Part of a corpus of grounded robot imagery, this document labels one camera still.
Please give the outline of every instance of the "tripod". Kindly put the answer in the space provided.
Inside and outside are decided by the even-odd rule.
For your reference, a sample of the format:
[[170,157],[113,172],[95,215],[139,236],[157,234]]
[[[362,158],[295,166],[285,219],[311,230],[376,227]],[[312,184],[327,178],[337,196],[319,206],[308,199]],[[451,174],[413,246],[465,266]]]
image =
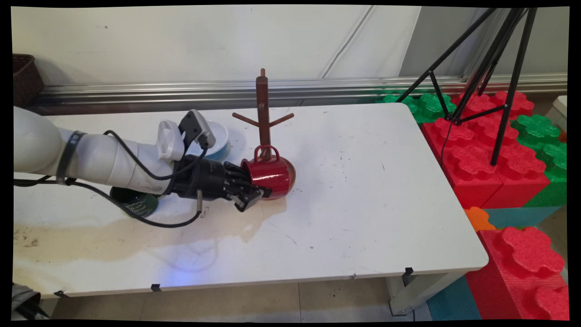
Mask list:
[[[537,8],[512,8],[510,9],[507,17],[505,18],[502,26],[498,30],[498,34],[496,34],[494,40],[490,44],[490,48],[486,52],[486,55],[482,59],[482,62],[478,66],[478,69],[474,72],[471,76],[468,85],[464,91],[464,96],[460,100],[456,111],[451,115],[446,108],[446,104],[444,103],[444,98],[442,97],[442,92],[440,91],[440,87],[437,84],[436,76],[434,75],[434,69],[436,69],[474,30],[476,30],[497,8],[489,8],[478,20],[472,24],[468,30],[466,30],[459,39],[457,39],[445,52],[442,54],[436,62],[434,62],[415,82],[404,92],[396,102],[402,102],[410,93],[420,84],[422,83],[428,75],[430,76],[432,83],[434,85],[434,89],[436,90],[437,97],[440,101],[440,105],[442,106],[442,111],[444,112],[444,118],[446,120],[450,120],[450,128],[451,124],[455,123],[460,125],[468,120],[475,119],[478,117],[482,117],[497,111],[502,110],[502,118],[500,119],[500,126],[498,128],[498,135],[496,137],[496,142],[494,144],[494,150],[492,152],[492,159],[490,160],[490,164],[495,166],[498,161],[498,155],[500,153],[500,147],[502,145],[502,141],[504,138],[504,131],[507,127],[508,117],[510,115],[510,109],[512,107],[512,101],[514,99],[514,94],[517,90],[518,79],[521,75],[522,69],[522,62],[525,59],[525,52],[526,47],[529,43],[530,39],[530,32],[533,28],[533,22],[535,20],[535,15],[537,12]],[[504,105],[498,106],[496,108],[492,108],[483,112],[479,112],[469,117],[460,118],[462,117],[462,111],[466,107],[466,104],[471,99],[472,94],[478,88],[480,81],[482,84],[478,90],[478,96],[482,95],[484,90],[486,89],[486,85],[488,84],[492,73],[494,72],[494,68],[498,64],[500,57],[503,54],[504,48],[508,44],[512,32],[516,28],[517,24],[521,21],[521,19],[526,15],[526,22],[525,22],[525,29],[522,32],[521,43],[518,47],[517,59],[514,64],[514,69],[512,70],[512,77],[510,80],[510,86],[508,87],[508,95]],[[444,146],[442,147],[442,154],[444,152],[444,147],[446,143],[444,142]]]

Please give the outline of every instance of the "bowl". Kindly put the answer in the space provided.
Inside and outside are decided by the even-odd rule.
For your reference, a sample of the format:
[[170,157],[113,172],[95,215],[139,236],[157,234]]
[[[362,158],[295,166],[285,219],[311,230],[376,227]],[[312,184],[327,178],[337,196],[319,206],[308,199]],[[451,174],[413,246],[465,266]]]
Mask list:
[[[228,129],[226,126],[222,125],[221,123],[215,122],[213,120],[208,120],[208,125],[210,126],[210,130],[214,134],[216,138],[216,143],[213,147],[209,148],[206,152],[206,156],[204,158],[211,159],[215,161],[222,161],[228,155],[228,150],[230,146],[228,146]],[[189,146],[189,149],[186,151],[185,154],[193,154],[193,155],[200,155],[202,154],[202,149],[198,143],[192,143]]]

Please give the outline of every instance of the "mug handle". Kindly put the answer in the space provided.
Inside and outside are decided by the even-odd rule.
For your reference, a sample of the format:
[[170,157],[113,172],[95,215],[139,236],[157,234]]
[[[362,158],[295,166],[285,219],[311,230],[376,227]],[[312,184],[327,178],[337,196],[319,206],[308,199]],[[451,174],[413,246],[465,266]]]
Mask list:
[[276,161],[279,161],[281,159],[281,155],[278,154],[278,150],[277,148],[271,146],[271,145],[259,145],[256,147],[256,149],[254,150],[254,162],[258,162],[258,150],[262,149],[262,148],[270,148],[274,150],[274,153],[277,154],[277,159]]

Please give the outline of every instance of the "wooden mug tree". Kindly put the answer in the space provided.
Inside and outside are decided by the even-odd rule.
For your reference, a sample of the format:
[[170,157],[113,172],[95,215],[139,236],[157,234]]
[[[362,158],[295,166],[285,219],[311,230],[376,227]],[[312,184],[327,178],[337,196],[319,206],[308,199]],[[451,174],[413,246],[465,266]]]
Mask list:
[[[242,120],[243,122],[258,127],[260,145],[271,145],[270,128],[286,120],[289,120],[290,118],[293,118],[295,114],[289,113],[282,118],[270,122],[270,116],[268,114],[268,78],[266,77],[264,68],[260,69],[260,76],[256,78],[256,102],[258,107],[258,122],[235,112],[232,113],[232,116]],[[270,157],[270,148],[263,148],[259,156],[260,160],[269,161]]]

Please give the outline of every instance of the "red foam block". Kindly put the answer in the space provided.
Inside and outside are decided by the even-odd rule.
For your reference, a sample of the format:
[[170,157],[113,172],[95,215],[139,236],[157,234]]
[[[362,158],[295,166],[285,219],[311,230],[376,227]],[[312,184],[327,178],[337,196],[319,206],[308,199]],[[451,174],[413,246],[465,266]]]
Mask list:
[[[450,128],[450,121],[438,118],[433,123],[422,124],[421,130],[428,142],[434,156],[440,160],[440,155],[442,153],[442,145],[444,140],[448,135],[448,129]],[[472,139],[474,138],[474,132],[470,130],[467,126],[452,124],[450,130],[450,137],[446,142],[446,150],[453,147],[466,147],[473,144]]]
[[463,208],[482,205],[502,186],[485,150],[475,144],[444,152],[442,169]]
[[466,274],[482,319],[569,319],[565,261],[533,227],[477,232],[488,264]]
[[497,166],[496,175],[503,185],[482,205],[483,209],[523,207],[549,184],[544,174],[547,165],[524,145],[501,148]]
[[[495,106],[504,105],[507,100],[507,93],[504,91],[496,92],[496,94],[490,98]],[[526,95],[520,92],[514,94],[514,99],[512,100],[512,108],[510,109],[510,115],[508,118],[510,120],[516,119],[519,115],[532,116],[533,108],[535,104],[532,101],[526,99]]]
[[[467,121],[468,128],[474,131],[474,140],[478,145],[486,150],[494,149],[496,137],[498,136],[498,128],[500,127],[501,115],[487,115],[478,119]],[[518,131],[507,125],[504,130],[504,138],[502,147],[510,147],[516,145]]]
[[[459,97],[452,99],[451,102],[455,105],[458,105],[460,104],[460,100],[463,97],[464,93],[462,92]],[[468,116],[472,116],[495,107],[497,107],[497,105],[495,105],[494,102],[490,100],[488,95],[478,95],[477,93],[473,93],[472,96],[470,96],[470,100],[466,104],[466,107],[462,111],[462,118],[466,118]]]

